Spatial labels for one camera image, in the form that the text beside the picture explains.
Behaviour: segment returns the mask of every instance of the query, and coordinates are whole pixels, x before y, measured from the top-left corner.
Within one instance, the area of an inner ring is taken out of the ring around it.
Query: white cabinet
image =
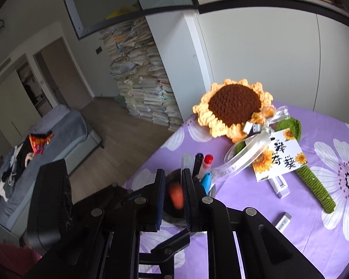
[[[320,46],[314,13],[275,7],[198,15],[213,79],[261,82],[274,100],[313,110]]]
[[[12,146],[41,118],[16,71],[0,85],[0,130]]]
[[[318,15],[320,75],[314,111],[349,123],[349,27]]]

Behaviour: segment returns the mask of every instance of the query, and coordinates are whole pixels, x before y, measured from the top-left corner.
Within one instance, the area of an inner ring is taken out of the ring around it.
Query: silver rivet
[[[141,205],[141,204],[143,204],[143,203],[146,202],[146,198],[140,196],[140,197],[137,197],[137,198],[134,200],[134,202],[135,202],[136,204],[138,204],[138,205]]]
[[[92,210],[91,214],[94,217],[100,216],[102,214],[102,210],[100,208],[95,208]]]
[[[170,254],[173,253],[173,251],[172,251],[172,249],[170,249],[170,248],[166,248],[166,249],[164,250],[164,253],[165,253],[166,255],[170,255]]]
[[[257,214],[257,211],[254,209],[254,208],[247,208],[246,209],[246,213],[249,215],[249,216],[255,216]]]
[[[210,203],[213,203],[213,198],[212,197],[209,197],[209,196],[205,196],[202,198],[202,201],[205,203],[205,204],[210,204]]]

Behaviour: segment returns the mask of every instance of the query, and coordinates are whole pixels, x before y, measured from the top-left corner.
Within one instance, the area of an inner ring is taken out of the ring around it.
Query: purple tablecloth
[[[216,198],[238,210],[254,207],[273,224],[284,212],[291,214],[292,220],[284,235],[326,279],[336,279],[349,263],[349,125],[297,107],[289,107],[289,112],[302,123],[299,144],[308,166],[336,202],[335,211],[326,214],[294,172],[284,175],[291,193],[283,199],[278,198],[268,182],[256,182],[251,168],[219,180]],[[126,187],[137,190],[152,183],[158,168],[170,173],[181,167],[181,154],[186,152],[210,153],[214,156],[213,166],[219,166],[231,145],[224,136],[211,138],[208,129],[200,127],[195,116],[191,116],[127,181]],[[177,232],[175,226],[163,222],[160,232],[142,234],[141,251],[152,249]],[[157,268],[147,266],[140,266],[140,271],[158,272]],[[175,256],[175,276],[208,277],[206,234],[191,237],[190,246]]]

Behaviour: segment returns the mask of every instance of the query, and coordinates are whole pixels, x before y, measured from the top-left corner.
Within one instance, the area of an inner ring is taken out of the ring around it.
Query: brown sunflower center
[[[254,112],[259,112],[261,101],[250,88],[243,85],[226,85],[211,97],[209,110],[225,125],[241,124],[250,120]]]

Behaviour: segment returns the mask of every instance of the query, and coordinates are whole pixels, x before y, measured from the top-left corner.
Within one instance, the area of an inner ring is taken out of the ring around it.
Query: gray bedding
[[[83,142],[87,138],[91,127],[79,112],[71,110],[51,130],[54,134],[51,142],[45,145],[42,155],[35,155],[34,159],[28,164],[17,181],[12,196],[7,202],[3,198],[0,199],[0,224],[4,227],[7,227],[9,217],[16,211],[28,191],[33,187],[40,166],[60,158],[61,153],[72,149],[70,145],[75,146]],[[6,156],[5,161],[8,159],[10,160],[10,156]],[[7,164],[5,161],[0,173],[5,171],[4,167]]]

